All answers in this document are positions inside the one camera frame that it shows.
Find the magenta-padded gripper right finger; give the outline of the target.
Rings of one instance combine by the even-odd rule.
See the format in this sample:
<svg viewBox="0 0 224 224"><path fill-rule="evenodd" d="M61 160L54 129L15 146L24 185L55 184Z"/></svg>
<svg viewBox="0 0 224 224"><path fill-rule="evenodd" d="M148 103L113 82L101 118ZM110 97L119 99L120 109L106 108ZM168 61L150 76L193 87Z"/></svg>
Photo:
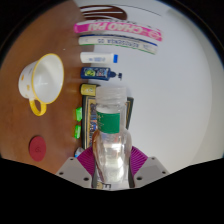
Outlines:
<svg viewBox="0 0 224 224"><path fill-rule="evenodd" d="M136 147L132 147L129 159L128 182L130 188L140 188L169 174L156 157L147 157Z"/></svg>

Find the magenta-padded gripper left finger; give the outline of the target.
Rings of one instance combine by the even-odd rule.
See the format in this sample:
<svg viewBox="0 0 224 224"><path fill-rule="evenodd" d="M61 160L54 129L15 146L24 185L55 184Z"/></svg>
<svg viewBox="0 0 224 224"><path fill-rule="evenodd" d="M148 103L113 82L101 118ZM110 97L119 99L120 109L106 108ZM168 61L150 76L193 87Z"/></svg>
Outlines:
<svg viewBox="0 0 224 224"><path fill-rule="evenodd" d="M92 148L87 148L78 157L69 157L56 175L81 187L95 188L97 173Z"/></svg>

